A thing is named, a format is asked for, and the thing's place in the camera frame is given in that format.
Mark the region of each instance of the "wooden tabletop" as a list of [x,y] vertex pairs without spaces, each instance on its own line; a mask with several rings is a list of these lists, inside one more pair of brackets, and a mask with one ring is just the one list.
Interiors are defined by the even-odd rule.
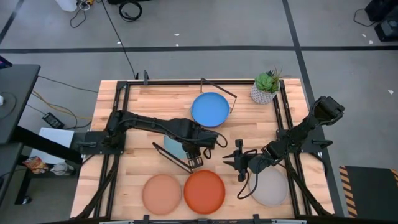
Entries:
[[[108,120],[115,94],[117,80],[102,81],[95,106],[91,130],[102,131]],[[287,98],[294,125],[299,124],[308,115],[303,88],[299,79],[285,79]],[[250,91],[252,85],[222,85],[223,88],[238,96],[233,112],[220,127],[215,128],[228,140],[228,147],[216,146],[210,160],[204,159],[204,166],[197,170],[216,172],[226,187],[223,206],[210,215],[199,215],[191,211],[184,199],[181,204],[168,215],[151,214],[142,204],[141,192],[145,182],[156,174],[173,175],[183,185],[188,174],[161,156],[152,146],[152,142],[163,146],[162,134],[131,129],[127,132],[126,150],[120,158],[118,178],[113,203],[112,220],[141,220],[144,215],[150,219],[243,219],[259,214],[260,218],[293,218],[290,194],[285,202],[278,207],[265,207],[252,197],[244,200],[236,198],[242,188],[237,180],[237,171],[222,163],[222,157],[235,150],[234,140],[243,139],[244,151],[260,149],[269,141],[275,140],[277,121],[274,105],[259,105],[252,101]],[[203,91],[222,94],[232,105],[234,98],[211,86],[204,85]],[[143,116],[160,119],[192,118],[190,107],[200,94],[200,85],[149,85],[132,86],[129,95],[128,110]],[[284,127],[287,127],[283,104],[279,94],[279,104],[283,114]],[[98,189],[103,156],[98,155],[88,161],[81,169],[76,188],[71,217],[78,215],[90,201]],[[326,210],[333,213],[333,206],[321,162],[308,154],[301,154],[301,161],[308,188]],[[286,174],[281,166],[277,169]],[[301,213],[304,213],[301,194],[297,194]],[[101,214],[104,215],[108,193],[104,193]]]

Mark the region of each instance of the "gray floor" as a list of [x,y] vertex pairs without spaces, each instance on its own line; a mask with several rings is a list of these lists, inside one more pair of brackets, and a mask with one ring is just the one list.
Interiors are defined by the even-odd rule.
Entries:
[[[0,29],[17,0],[4,2],[0,8]],[[354,11],[368,2],[289,0],[300,45],[398,45],[381,43],[372,27],[361,27],[352,21]],[[122,21],[115,6],[106,6],[126,47],[293,46],[279,0],[152,0],[142,3],[143,15],[133,23]],[[121,47],[102,5],[95,4],[86,14],[86,22],[72,29],[69,20],[74,12],[61,11],[54,0],[25,0],[0,43],[0,50]],[[368,22],[364,14],[358,14],[358,19]],[[127,55],[136,72],[142,73],[145,69],[151,78],[252,78],[274,65],[283,67],[286,77],[302,77],[294,51],[128,52]],[[39,64],[42,76],[93,90],[98,89],[100,80],[133,77],[122,52],[2,56],[12,63]],[[331,95],[346,106],[344,118],[324,128],[326,138],[335,142],[329,148],[333,167],[398,169],[395,147],[398,140],[394,136],[398,124],[394,114],[398,108],[398,53],[303,52],[303,57],[315,97]],[[80,116],[93,113],[95,94],[42,79],[38,80],[35,90],[46,100],[66,106]],[[388,90],[396,93],[390,95]],[[67,125],[73,125],[73,118],[47,108],[35,98],[31,98],[29,104],[45,113],[51,111]],[[26,108],[20,125],[37,132],[40,127],[47,127],[41,116]],[[22,176],[21,172],[14,175],[0,208],[0,223],[42,223],[69,217],[75,179],[34,180],[29,188],[34,201],[16,206],[13,202]]]

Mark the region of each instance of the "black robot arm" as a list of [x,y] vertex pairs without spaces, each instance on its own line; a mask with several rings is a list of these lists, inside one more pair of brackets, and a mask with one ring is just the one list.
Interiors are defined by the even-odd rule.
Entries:
[[[311,106],[310,112],[303,121],[288,130],[275,141],[271,141],[269,144],[261,149],[261,153],[257,153],[257,149],[252,149],[245,153],[242,153],[243,141],[241,139],[236,140],[235,144],[238,147],[231,155],[225,156],[224,158],[234,158],[234,161],[224,161],[224,163],[231,165],[239,172],[238,181],[242,182],[248,174],[248,168],[252,170],[254,174],[258,174],[263,171],[266,167],[277,165],[286,154],[290,152],[300,152],[300,147],[307,139],[308,133],[314,130],[317,126],[321,125],[332,125],[336,123],[342,116],[345,108],[337,103],[332,97],[321,96]],[[330,215],[322,206],[316,201],[315,197],[311,194],[309,189],[298,177],[293,165],[291,163],[286,164],[288,175],[290,175],[301,191],[306,195],[311,205],[319,215]],[[250,196],[251,193],[239,199],[244,199]]]
[[103,140],[103,144],[108,147],[116,147],[121,140],[121,136],[132,128],[165,134],[171,139],[182,143],[188,159],[195,160],[194,164],[196,166],[201,165],[196,162],[196,159],[201,156],[199,149],[201,147],[209,150],[214,149],[219,135],[215,131],[203,129],[198,123],[187,118],[163,120],[119,110],[112,112],[109,117],[104,130],[106,137]]

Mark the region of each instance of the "power adapter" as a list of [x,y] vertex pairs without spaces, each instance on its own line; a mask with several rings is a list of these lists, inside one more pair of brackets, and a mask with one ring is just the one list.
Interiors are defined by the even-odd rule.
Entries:
[[55,129],[63,129],[63,127],[65,126],[57,117],[54,116],[54,114],[50,112],[44,115],[42,119]]

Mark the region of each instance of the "black desk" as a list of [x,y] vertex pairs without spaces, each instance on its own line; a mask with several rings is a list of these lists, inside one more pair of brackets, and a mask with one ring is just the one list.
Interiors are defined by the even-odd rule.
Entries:
[[39,70],[39,65],[13,65],[11,68],[0,70],[0,93],[4,97],[4,105],[0,106],[0,175],[10,172],[3,177],[3,184],[0,186],[0,204],[23,146],[36,148],[78,165],[82,162],[79,152],[18,126]]

